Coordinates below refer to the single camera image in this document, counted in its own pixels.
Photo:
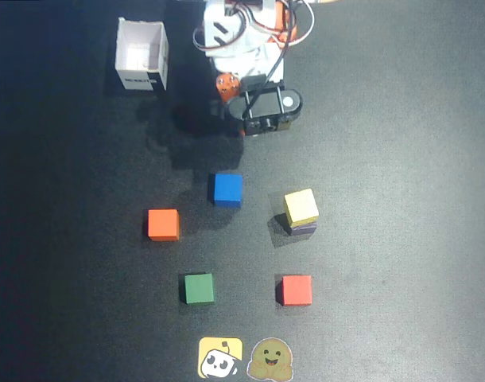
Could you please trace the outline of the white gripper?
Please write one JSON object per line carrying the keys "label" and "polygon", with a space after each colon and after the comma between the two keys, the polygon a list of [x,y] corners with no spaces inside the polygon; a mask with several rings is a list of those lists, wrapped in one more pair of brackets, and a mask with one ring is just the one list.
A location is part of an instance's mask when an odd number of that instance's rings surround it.
{"label": "white gripper", "polygon": [[209,57],[216,70],[215,85],[219,93],[218,119],[226,136],[243,136],[243,129],[228,112],[228,102],[239,95],[240,85],[247,77],[263,76],[267,88],[284,88],[284,51],[274,42],[267,42],[246,52],[234,50],[235,43],[212,46]]}

